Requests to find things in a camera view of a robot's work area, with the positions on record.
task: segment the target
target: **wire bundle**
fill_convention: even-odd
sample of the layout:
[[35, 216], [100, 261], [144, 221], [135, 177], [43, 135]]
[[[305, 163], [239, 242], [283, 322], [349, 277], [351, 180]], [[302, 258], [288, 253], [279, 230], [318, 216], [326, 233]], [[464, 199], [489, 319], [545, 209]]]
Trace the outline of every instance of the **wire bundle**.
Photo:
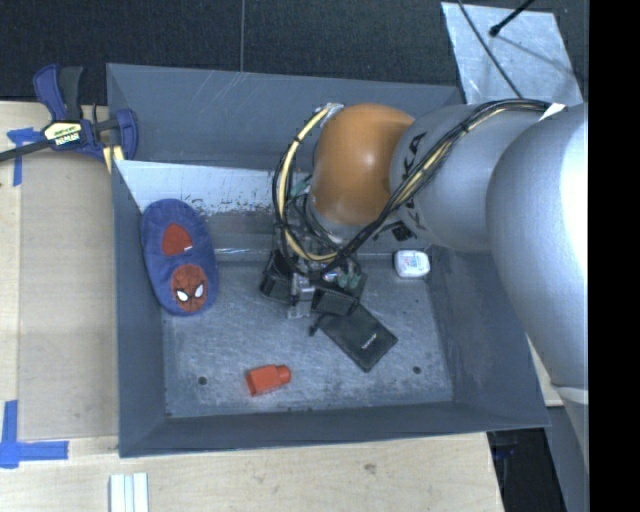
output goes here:
[[[276, 232], [279, 233], [280, 250], [288, 265], [301, 275], [311, 279], [321, 277], [339, 266], [344, 265], [355, 252], [372, 235], [378, 232], [387, 219], [403, 204], [410, 201], [420, 190], [430, 183], [436, 176], [447, 156], [451, 153], [455, 143], [471, 132], [479, 124], [495, 115], [506, 111], [539, 112], [544, 113], [550, 104], [538, 100], [511, 99], [483, 103], [476, 108], [463, 122], [446, 133], [407, 173], [406, 178], [393, 192], [389, 201], [382, 209], [378, 218], [366, 225], [355, 237], [343, 246], [338, 246], [326, 233], [316, 230], [312, 236], [320, 246], [319, 252], [309, 252], [304, 243], [296, 235], [288, 219], [288, 206], [295, 204], [297, 198], [291, 198], [292, 179], [290, 175], [291, 162], [300, 144], [309, 132], [328, 115], [330, 108], [324, 107], [317, 111], [293, 139], [283, 159], [280, 161], [272, 182], [272, 198], [276, 219]], [[308, 231], [313, 232], [309, 219], [305, 217], [305, 210], [300, 211]]]

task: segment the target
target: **small orange block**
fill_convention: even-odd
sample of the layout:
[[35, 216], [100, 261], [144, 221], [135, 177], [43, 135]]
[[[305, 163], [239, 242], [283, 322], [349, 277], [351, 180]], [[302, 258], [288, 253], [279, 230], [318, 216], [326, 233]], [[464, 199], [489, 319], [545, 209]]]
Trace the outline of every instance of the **small orange block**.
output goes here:
[[256, 396], [290, 382], [291, 370], [285, 365], [271, 364], [250, 370], [245, 378], [251, 396]]

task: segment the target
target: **yellow label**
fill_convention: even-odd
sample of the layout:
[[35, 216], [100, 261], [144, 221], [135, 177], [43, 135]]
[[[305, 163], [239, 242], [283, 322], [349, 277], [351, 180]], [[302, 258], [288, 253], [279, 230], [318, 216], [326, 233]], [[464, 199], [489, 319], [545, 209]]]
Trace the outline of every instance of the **yellow label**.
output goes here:
[[71, 140], [78, 140], [80, 138], [80, 135], [74, 136], [73, 134], [77, 134], [81, 131], [82, 125], [80, 125], [79, 123], [54, 123], [44, 131], [44, 136], [47, 140], [54, 140], [58, 139], [59, 137], [67, 136], [65, 137], [66, 140], [62, 140], [62, 142], [58, 143], [56, 141], [56, 143], [60, 145], [66, 142], [70, 142]]

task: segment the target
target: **gray tray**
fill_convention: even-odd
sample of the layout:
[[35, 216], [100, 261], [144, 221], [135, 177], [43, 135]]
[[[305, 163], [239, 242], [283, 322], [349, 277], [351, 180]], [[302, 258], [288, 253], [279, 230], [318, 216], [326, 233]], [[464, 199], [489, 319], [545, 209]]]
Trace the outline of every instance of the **gray tray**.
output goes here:
[[[407, 282], [395, 276], [391, 255], [411, 242], [366, 244], [363, 304], [399, 339], [368, 374], [320, 331], [309, 337], [311, 320], [287, 320], [285, 306], [258, 293], [272, 247], [269, 169], [310, 107], [375, 100], [417, 116], [457, 101], [455, 90], [134, 66], [111, 66], [109, 84], [110, 108], [138, 114], [140, 158], [165, 162], [122, 162], [112, 178], [122, 456], [548, 424], [526, 336], [490, 256], [433, 248], [428, 279]], [[221, 96], [224, 115], [204, 115]], [[203, 114], [190, 126], [176, 121], [185, 131], [162, 144], [153, 134], [168, 130], [176, 109]], [[247, 112], [255, 132], [247, 132]], [[205, 144], [205, 133], [223, 132], [227, 146]], [[193, 152], [179, 144], [191, 148], [196, 139]], [[308, 165], [304, 154], [298, 163]], [[161, 197], [190, 202], [212, 234], [220, 293], [200, 317], [163, 313], [146, 275], [140, 210]], [[251, 398], [244, 373], [272, 363], [291, 368], [291, 383]]]

